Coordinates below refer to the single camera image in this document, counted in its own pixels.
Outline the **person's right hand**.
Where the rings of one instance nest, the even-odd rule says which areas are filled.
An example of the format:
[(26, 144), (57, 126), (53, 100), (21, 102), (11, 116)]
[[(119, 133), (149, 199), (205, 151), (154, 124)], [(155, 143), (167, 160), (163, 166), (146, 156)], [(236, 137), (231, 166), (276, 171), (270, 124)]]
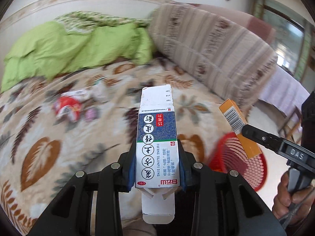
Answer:
[(299, 210), (289, 223), (289, 225), (295, 225), (303, 221), (310, 213), (312, 204), (314, 202), (314, 187), (312, 185), (309, 185), (305, 189), (291, 195), (287, 190), (288, 182), (289, 175), (287, 171), (282, 175), (281, 181), (278, 185), (278, 193), (274, 197), (272, 212), (277, 219), (283, 217), (289, 212), (289, 206), (291, 204), (299, 204), (307, 195), (311, 193), (311, 195), (309, 195), (307, 200), (303, 202), (303, 204), (300, 206)]

